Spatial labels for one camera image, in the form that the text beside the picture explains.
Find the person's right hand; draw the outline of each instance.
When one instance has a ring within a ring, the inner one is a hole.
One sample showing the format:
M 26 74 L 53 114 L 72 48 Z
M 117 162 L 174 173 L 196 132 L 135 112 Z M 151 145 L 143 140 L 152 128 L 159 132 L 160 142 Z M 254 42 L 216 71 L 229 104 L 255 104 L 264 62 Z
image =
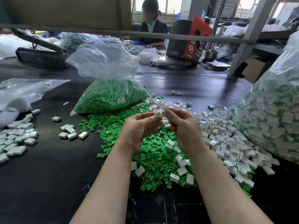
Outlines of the person's right hand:
M 167 109 L 165 116 L 169 119 L 171 131 L 175 132 L 178 146 L 187 156 L 194 155 L 200 147 L 205 147 L 195 116 L 181 109 Z

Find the table surface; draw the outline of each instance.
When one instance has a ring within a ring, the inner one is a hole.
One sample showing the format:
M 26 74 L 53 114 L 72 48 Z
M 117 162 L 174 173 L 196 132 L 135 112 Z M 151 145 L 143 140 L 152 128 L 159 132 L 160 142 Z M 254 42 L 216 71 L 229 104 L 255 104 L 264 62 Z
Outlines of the table surface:
M 43 70 L 24 66 L 16 59 L 0 61 L 0 80 L 70 79 L 47 92 L 32 104 L 41 109 L 33 123 L 39 133 L 37 144 L 20 156 L 0 164 L 0 223 L 68 223 L 98 175 L 104 160 L 97 159 L 102 141 L 96 132 L 84 140 L 62 140 L 60 126 L 74 124 L 83 116 L 69 113 L 94 78 L 80 77 L 75 68 Z M 135 79 L 149 93 L 164 95 L 165 100 L 191 101 L 192 108 L 207 110 L 209 104 L 230 107 L 240 101 L 252 86 L 244 79 L 227 77 L 226 72 L 197 69 L 174 70 L 139 66 Z M 181 97 L 171 95 L 176 90 Z M 62 118 L 60 123 L 52 117 Z M 252 199 L 273 220 L 282 223 L 297 217 L 299 193 L 294 178 L 298 166 L 279 158 L 280 166 L 268 176 L 262 168 L 253 176 Z M 196 187 L 159 186 L 154 192 L 142 192 L 141 181 L 131 178 L 126 223 L 209 223 L 200 191 Z

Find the pile of green plastic pieces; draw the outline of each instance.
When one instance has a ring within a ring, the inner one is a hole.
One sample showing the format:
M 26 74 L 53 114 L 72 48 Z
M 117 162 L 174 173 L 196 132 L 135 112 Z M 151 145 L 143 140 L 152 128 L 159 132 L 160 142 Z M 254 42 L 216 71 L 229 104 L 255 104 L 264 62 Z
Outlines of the pile of green plastic pieces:
M 99 153 L 97 158 L 108 156 L 127 117 L 140 113 L 140 109 L 143 111 L 148 110 L 150 106 L 151 104 L 144 103 L 139 108 L 125 108 L 102 115 L 92 114 L 88 116 L 89 120 L 82 120 L 79 124 L 82 127 L 81 132 L 94 131 L 97 126 L 101 128 L 97 132 L 103 140 L 103 153 Z M 165 184 L 166 181 L 168 182 L 166 187 L 171 188 L 173 182 L 169 180 L 170 173 L 178 175 L 177 169 L 180 168 L 174 162 L 174 158 L 177 154 L 180 154 L 184 159 L 188 159 L 183 152 L 178 153 L 174 149 L 172 152 L 165 150 L 168 139 L 175 142 L 174 146 L 178 146 L 174 132 L 171 132 L 169 128 L 161 128 L 157 133 L 149 135 L 143 140 L 140 152 L 133 157 L 133 161 L 137 161 L 137 167 L 143 166 L 146 170 L 146 173 L 140 177 L 142 179 L 140 187 L 142 191 L 154 191 L 159 185 Z M 194 175 L 190 165 L 186 166 L 186 169 L 189 174 Z M 136 176 L 135 171 L 132 171 L 132 176 Z M 189 185 L 186 184 L 186 178 L 187 175 L 180 176 L 179 184 L 188 188 Z M 241 187 L 250 196 L 250 189 L 244 184 Z
M 82 94 L 71 115 L 119 110 L 149 96 L 135 80 L 97 79 Z

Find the black hair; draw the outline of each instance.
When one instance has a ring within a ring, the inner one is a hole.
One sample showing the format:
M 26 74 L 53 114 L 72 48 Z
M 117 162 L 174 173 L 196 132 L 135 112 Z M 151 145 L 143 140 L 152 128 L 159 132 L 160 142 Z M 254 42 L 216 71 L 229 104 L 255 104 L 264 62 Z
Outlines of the black hair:
M 149 12 L 155 12 L 155 19 L 158 18 L 158 15 L 161 15 L 158 0 L 145 0 L 142 4 L 142 11 L 144 10 Z

